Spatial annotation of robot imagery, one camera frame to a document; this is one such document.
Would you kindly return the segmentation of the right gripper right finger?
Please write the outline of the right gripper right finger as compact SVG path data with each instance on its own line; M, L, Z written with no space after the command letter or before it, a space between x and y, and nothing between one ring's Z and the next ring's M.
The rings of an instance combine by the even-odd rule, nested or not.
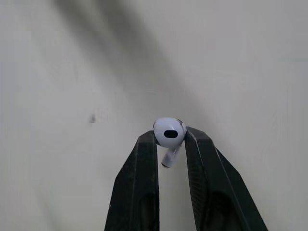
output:
M185 150L198 231L267 230L241 175L208 135L188 127Z

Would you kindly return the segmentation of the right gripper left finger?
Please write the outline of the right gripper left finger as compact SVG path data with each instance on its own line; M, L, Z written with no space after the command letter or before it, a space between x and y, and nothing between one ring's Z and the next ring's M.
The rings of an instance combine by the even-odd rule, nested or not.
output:
M120 169L112 190L106 231L158 231L159 181L156 138L140 135Z

